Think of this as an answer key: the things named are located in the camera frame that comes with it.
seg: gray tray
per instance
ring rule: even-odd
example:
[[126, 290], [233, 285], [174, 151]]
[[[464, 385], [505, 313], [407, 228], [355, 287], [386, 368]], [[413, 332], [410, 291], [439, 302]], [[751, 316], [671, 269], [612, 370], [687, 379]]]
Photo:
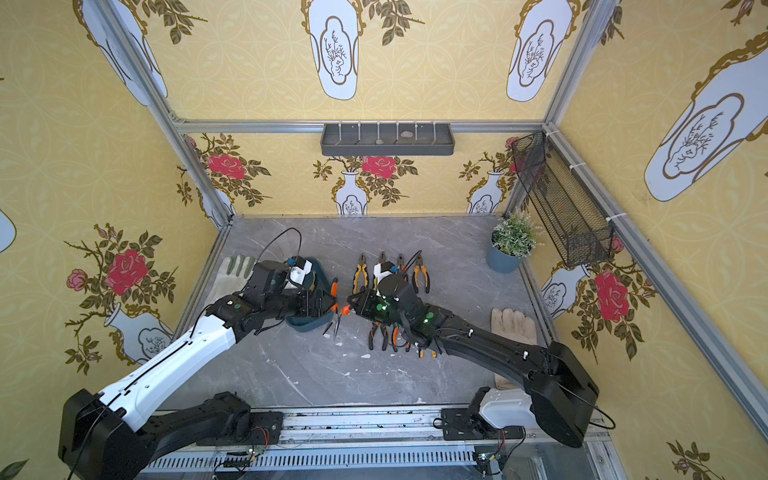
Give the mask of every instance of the gray tray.
[[[413, 136], [403, 137], [403, 131], [409, 131]], [[376, 139], [383, 143], [376, 144]], [[431, 122], [325, 124], [320, 138], [320, 147], [326, 157], [448, 156], [453, 155], [455, 143], [450, 124]]]

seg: white vase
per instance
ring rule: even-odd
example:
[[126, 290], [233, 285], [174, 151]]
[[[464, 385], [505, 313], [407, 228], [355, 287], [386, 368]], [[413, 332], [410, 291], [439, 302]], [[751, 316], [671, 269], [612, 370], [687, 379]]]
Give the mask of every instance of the white vase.
[[16, 239], [16, 227], [0, 210], [0, 252], [11, 246]]
[[365, 215], [368, 213], [366, 192], [357, 186], [357, 172], [342, 172], [344, 185], [336, 192], [336, 210], [339, 215]]
[[[128, 75], [130, 70], [127, 67], [127, 60], [123, 58], [123, 56], [118, 51], [116, 51], [116, 49], [112, 48], [112, 45], [116, 45], [118, 40], [114, 38], [110, 28], [102, 23], [101, 16], [96, 12], [96, 1], [97, 0], [83, 0], [82, 21], [85, 23], [86, 28], [91, 33], [91, 37], [94, 39], [96, 45], [99, 46], [101, 52], [105, 57], [107, 57], [107, 60], [114, 69], [114, 72], [118, 74], [118, 77], [122, 80], [125, 86], [128, 87], [128, 90], [133, 94], [136, 100], [138, 100], [142, 105], [147, 106], [150, 104], [149, 94], [144, 91], [144, 89]], [[157, 88], [160, 89], [161, 94], [164, 97], [167, 97], [168, 93], [165, 88], [163, 76], [160, 74], [160, 69], [157, 66], [157, 62], [154, 60], [154, 55], [152, 55], [152, 50], [149, 48], [149, 44], [147, 43], [147, 39], [144, 37], [144, 33], [136, 23], [134, 14], [128, 7], [120, 3], [118, 0], [110, 1], [112, 2], [112, 5], [114, 5], [114, 7], [118, 10], [118, 14], [120, 15], [120, 20], [122, 21], [123, 25], [125, 25], [125, 28], [131, 34], [131, 40], [142, 51], [143, 55], [141, 56], [141, 60], [149, 68], [149, 71], [152, 74], [152, 80], [154, 81], [155, 85], [157, 85]]]
[[130, 318], [115, 305], [104, 326], [113, 326], [123, 334], [123, 352], [134, 362], [144, 364], [170, 345], [171, 331], [156, 316], [142, 313]]
[[488, 172], [488, 180], [479, 189], [475, 190], [469, 199], [468, 214], [492, 214], [504, 196], [502, 189], [498, 187], [498, 179], [504, 172]]
[[507, 79], [508, 97], [528, 101], [536, 96], [573, 21], [568, 0], [543, 0], [528, 12], [517, 33]]
[[541, 298], [552, 318], [557, 318], [576, 303], [576, 289], [581, 279], [589, 276], [583, 265], [573, 270], [559, 268], [541, 288]]
[[694, 98], [650, 159], [645, 184], [656, 200], [681, 194], [765, 124], [768, 54], [729, 56], [733, 63]]
[[357, 11], [347, 0], [314, 0], [310, 43], [320, 85], [329, 97], [349, 100], [357, 89]]
[[[223, 191], [217, 188], [216, 195], [221, 200], [221, 203], [223, 203], [224, 206], [227, 208], [227, 211], [229, 212], [229, 214], [234, 215], [235, 207], [232, 204], [232, 201], [230, 200], [230, 198], [227, 196], [227, 194], [225, 194]], [[224, 225], [219, 225], [219, 223], [216, 222], [216, 217], [214, 216], [214, 206], [210, 204], [210, 201], [205, 195], [203, 195], [203, 210], [205, 211], [205, 214], [208, 216], [208, 218], [210, 218], [210, 221], [214, 222], [214, 225], [218, 230], [221, 230], [224, 227]]]

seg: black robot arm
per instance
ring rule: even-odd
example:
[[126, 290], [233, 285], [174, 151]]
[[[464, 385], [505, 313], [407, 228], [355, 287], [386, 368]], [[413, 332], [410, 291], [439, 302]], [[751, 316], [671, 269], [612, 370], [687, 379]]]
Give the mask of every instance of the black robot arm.
[[379, 281], [348, 299], [355, 312], [398, 325], [419, 348], [458, 356], [511, 380], [531, 396], [531, 411], [552, 438], [580, 447], [599, 390], [574, 354], [562, 343], [528, 345], [473, 326], [439, 306], [419, 299], [404, 273]]

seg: wire mesh basket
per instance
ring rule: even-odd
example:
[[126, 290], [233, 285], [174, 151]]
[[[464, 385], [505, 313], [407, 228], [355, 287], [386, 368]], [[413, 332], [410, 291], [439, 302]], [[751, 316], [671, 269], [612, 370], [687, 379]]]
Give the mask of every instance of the wire mesh basket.
[[568, 162], [542, 132], [512, 145], [518, 181], [541, 217], [567, 268], [606, 260], [613, 226]]

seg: pink rose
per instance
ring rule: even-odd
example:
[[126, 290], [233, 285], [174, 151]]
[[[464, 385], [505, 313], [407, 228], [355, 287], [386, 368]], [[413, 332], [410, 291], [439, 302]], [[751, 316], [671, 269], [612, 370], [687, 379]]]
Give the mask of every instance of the pink rose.
[[397, 171], [397, 167], [392, 157], [366, 157], [362, 163], [362, 171], [377, 177], [391, 178]]
[[603, 318], [619, 323], [629, 310], [627, 287], [608, 268], [594, 282], [598, 285], [598, 305]]
[[508, 139], [507, 139], [507, 150], [509, 150], [510, 148], [512, 148], [512, 145], [514, 145], [514, 144], [515, 144], [515, 142], [516, 142], [516, 141], [518, 141], [518, 140], [520, 140], [520, 139], [519, 139], [519, 138], [517, 138], [517, 137], [510, 137], [510, 138], [508, 138]]
[[613, 253], [619, 253], [624, 249], [624, 242], [621, 241], [618, 235], [614, 235], [614, 239], [611, 240], [611, 251]]
[[88, 275], [83, 270], [75, 269], [67, 277], [67, 286], [75, 292], [79, 292], [85, 288], [85, 282], [87, 281]]
[[218, 172], [229, 178], [238, 178], [240, 180], [245, 177], [246, 173], [243, 163], [227, 154], [208, 157], [208, 167], [210, 167], [212, 172]]
[[117, 295], [122, 295], [133, 285], [138, 285], [147, 275], [147, 265], [144, 256], [136, 250], [125, 250], [118, 253], [109, 267], [109, 273], [104, 283], [111, 287]]

